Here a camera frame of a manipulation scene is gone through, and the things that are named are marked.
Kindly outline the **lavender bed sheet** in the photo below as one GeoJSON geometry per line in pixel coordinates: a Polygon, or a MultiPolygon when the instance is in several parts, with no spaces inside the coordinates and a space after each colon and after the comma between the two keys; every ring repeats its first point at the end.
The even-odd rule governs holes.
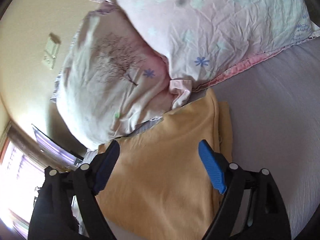
{"type": "MultiPolygon", "coordinates": [[[[297,236],[319,204],[319,39],[211,89],[229,105],[231,161],[271,172],[297,236]]],[[[107,222],[118,239],[145,239],[107,222]]]]}

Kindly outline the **white wall switch plate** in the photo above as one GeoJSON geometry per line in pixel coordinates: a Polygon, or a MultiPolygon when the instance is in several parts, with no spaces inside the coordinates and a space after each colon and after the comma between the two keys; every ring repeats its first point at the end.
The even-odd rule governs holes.
{"type": "Polygon", "coordinates": [[[61,45],[60,38],[54,33],[48,35],[47,43],[45,45],[42,57],[42,64],[49,69],[53,69],[57,54],[61,45]]]}

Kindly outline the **white floral pillow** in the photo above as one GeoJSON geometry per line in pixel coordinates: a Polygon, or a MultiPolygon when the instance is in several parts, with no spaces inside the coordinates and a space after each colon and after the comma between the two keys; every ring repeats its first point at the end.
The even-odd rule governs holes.
{"type": "Polygon", "coordinates": [[[117,5],[82,20],[60,72],[57,110],[71,134],[95,150],[171,110],[167,65],[117,5]]]}

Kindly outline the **pink floral pillow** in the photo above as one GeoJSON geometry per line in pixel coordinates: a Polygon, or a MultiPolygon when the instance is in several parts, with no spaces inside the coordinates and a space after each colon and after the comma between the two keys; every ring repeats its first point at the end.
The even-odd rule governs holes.
{"type": "Polygon", "coordinates": [[[319,37],[304,0],[92,0],[122,9],[167,59],[176,105],[296,44],[319,37]]]}

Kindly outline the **beige long-sleeve garment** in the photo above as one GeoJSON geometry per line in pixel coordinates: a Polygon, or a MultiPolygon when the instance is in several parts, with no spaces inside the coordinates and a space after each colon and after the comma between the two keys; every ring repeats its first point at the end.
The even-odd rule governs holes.
{"type": "Polygon", "coordinates": [[[212,89],[119,139],[119,159],[97,195],[104,217],[145,239],[201,239],[222,200],[199,157],[201,140],[232,160],[229,105],[212,89]]]}

